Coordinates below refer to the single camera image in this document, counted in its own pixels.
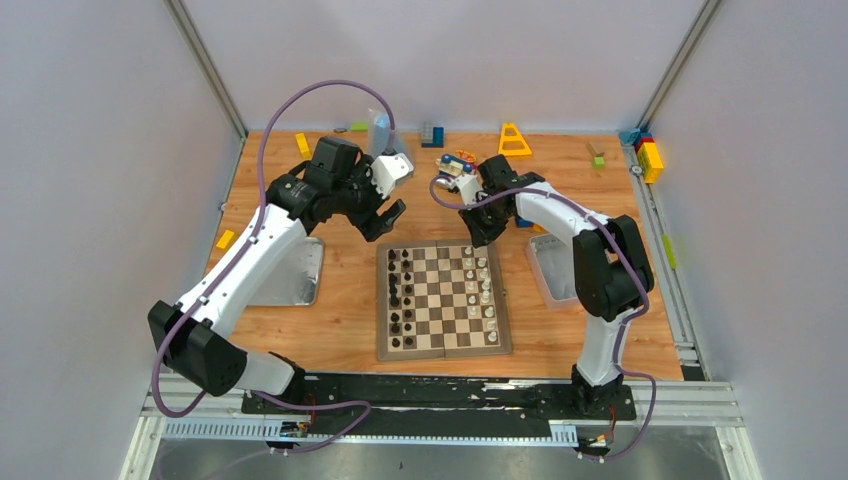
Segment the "silver metal tin lid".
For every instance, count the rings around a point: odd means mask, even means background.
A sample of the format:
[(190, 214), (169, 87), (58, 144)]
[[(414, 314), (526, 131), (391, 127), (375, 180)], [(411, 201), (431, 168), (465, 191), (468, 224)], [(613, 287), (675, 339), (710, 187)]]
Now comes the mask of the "silver metal tin lid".
[(306, 307), (315, 303), (321, 281), (325, 244), (307, 237), (279, 261), (256, 291), (249, 306)]

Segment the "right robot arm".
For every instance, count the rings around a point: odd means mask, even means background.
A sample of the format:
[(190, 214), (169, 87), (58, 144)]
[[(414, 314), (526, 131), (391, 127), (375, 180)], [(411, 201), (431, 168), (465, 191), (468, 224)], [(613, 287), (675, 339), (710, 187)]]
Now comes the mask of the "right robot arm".
[(608, 217), (577, 204), (535, 172), (518, 174), (502, 155), (483, 161), (478, 172), (459, 212), (473, 246), (492, 243), (520, 217), (571, 248), (576, 296), (588, 314), (571, 403), (580, 415), (596, 417), (622, 383), (628, 324), (643, 314), (654, 286), (639, 228), (627, 215)]

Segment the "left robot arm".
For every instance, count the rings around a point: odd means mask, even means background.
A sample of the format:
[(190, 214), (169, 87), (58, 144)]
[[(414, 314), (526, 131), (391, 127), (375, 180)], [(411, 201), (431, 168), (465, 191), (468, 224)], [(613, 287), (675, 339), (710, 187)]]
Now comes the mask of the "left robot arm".
[(311, 160), (270, 183), (264, 203), (219, 263), (178, 301), (150, 309), (162, 363), (209, 395), (262, 391), (279, 411), (298, 411), (307, 389), (295, 379), (297, 366), (245, 350), (229, 337), (262, 284), (318, 224), (343, 215), (368, 242), (390, 232), (405, 204), (384, 204), (413, 171), (403, 153), (371, 157), (346, 140), (320, 138)]

